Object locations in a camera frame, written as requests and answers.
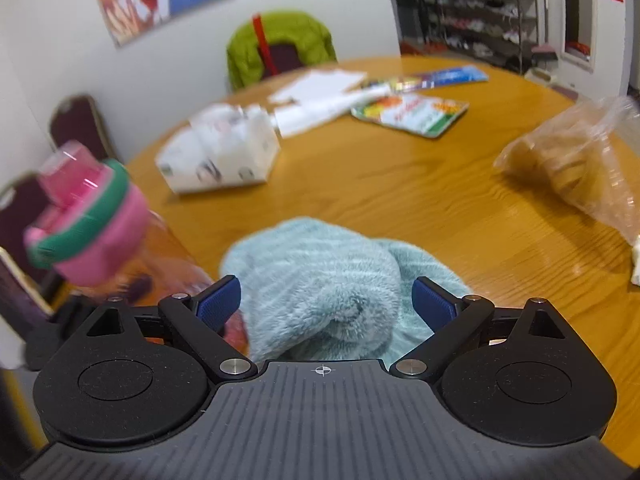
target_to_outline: round table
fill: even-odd
[[[463,63],[403,57],[339,66],[384,77]],[[154,165],[166,136],[135,158],[129,171],[150,206],[212,276],[235,241],[289,218],[311,216],[368,237],[422,247],[496,305],[549,298],[612,375],[618,405],[604,442],[637,466],[640,289],[628,281],[629,247],[617,231],[552,193],[521,186],[494,170],[493,161],[510,140],[572,102],[512,73],[481,67],[489,82],[426,92],[470,103],[439,139],[345,116],[283,139],[270,179],[260,186],[173,195]],[[228,101],[267,106],[271,93],[299,75],[272,78]],[[638,163],[629,150],[624,158]]]

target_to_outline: fuzzy cloth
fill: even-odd
[[[240,311],[254,362],[380,358],[388,367],[433,334],[411,289],[427,276],[458,297],[468,287],[422,249],[296,218],[225,255],[220,276],[242,285]]]

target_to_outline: pink object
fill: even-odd
[[[24,234],[31,246],[72,225],[97,200],[113,177],[113,170],[97,162],[78,142],[66,143],[40,170],[39,181],[53,202]],[[56,270],[71,283],[97,286],[116,274],[139,249],[151,213],[139,188],[129,190],[109,224],[80,254],[59,262]]]

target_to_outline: paper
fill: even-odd
[[[288,101],[299,103],[323,99],[342,94],[367,76],[366,72],[345,70],[311,70],[293,83],[281,88],[269,97],[276,104]]]
[[[281,106],[273,111],[273,116],[280,135],[292,137],[338,118],[351,110],[351,107],[366,104],[390,94],[391,87],[385,84],[299,105]]]

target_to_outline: blue gripper pad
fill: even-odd
[[[220,332],[231,315],[240,307],[240,281],[225,276],[192,299],[196,317],[210,329]]]
[[[456,303],[460,300],[428,278],[421,276],[414,281],[411,301],[416,314],[429,325],[431,330],[437,332],[457,316]]]

